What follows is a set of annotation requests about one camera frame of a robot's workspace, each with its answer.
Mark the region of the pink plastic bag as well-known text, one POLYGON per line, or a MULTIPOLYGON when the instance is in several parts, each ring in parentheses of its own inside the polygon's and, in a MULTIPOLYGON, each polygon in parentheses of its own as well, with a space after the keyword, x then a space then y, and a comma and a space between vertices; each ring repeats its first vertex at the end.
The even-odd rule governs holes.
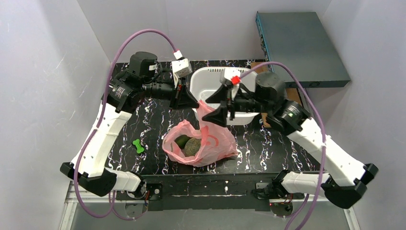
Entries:
POLYGON ((162 141, 162 149, 171 161, 194 167, 203 167, 224 158, 238 155, 235 136, 226 127, 221 127, 202 120, 204 115, 214 111, 200 100, 197 111, 199 129, 195 129, 188 120, 179 122, 172 127, 162 141), (185 156, 186 150, 181 149, 175 139, 181 135, 200 140, 200 148, 194 156, 185 156))

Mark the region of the green fake melon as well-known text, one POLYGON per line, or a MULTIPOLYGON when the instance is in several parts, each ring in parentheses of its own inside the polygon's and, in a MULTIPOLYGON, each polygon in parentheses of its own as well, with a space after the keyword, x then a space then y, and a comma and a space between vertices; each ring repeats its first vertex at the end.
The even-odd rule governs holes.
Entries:
POLYGON ((185 157, 195 156, 201 148, 201 139, 191 138, 189 139, 184 147, 185 157))

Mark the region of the fake green avocado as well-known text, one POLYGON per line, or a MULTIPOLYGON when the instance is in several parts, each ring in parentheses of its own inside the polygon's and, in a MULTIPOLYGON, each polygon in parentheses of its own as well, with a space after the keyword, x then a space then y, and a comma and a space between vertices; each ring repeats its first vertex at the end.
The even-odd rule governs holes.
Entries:
POLYGON ((175 139, 175 143, 178 145, 178 147, 182 150, 185 148, 186 143, 191 139, 191 137, 187 135, 180 135, 175 139))

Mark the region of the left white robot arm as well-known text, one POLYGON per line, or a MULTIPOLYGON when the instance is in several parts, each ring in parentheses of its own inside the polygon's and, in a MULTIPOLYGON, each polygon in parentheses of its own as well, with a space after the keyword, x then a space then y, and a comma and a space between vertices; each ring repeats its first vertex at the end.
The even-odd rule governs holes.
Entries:
POLYGON ((159 81, 167 69, 161 67, 156 55, 138 51, 131 56, 128 67, 110 80, 88 140, 72 161, 61 165, 61 173, 97 196, 112 191, 128 191, 135 196, 146 193, 146 182, 139 174, 106 168, 105 162, 119 133, 145 98, 167 100, 171 110, 198 108, 186 85, 192 71, 190 63, 179 50, 174 57, 172 79, 159 81))

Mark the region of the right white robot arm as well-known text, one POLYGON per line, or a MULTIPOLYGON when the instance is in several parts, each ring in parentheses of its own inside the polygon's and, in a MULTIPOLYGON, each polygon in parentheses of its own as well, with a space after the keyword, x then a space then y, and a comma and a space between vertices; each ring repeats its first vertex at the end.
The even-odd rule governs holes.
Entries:
POLYGON ((311 154, 325 172, 322 175, 281 171, 265 188, 257 192, 264 198, 303 193, 326 197, 340 208, 350 208, 365 194, 367 184, 378 168, 362 163, 322 134, 319 123, 297 102, 285 98, 285 83, 273 72, 255 77, 255 89, 249 91, 239 76, 223 75, 217 91, 205 101, 217 108, 203 121, 225 127, 237 112, 266 113, 270 126, 311 154))

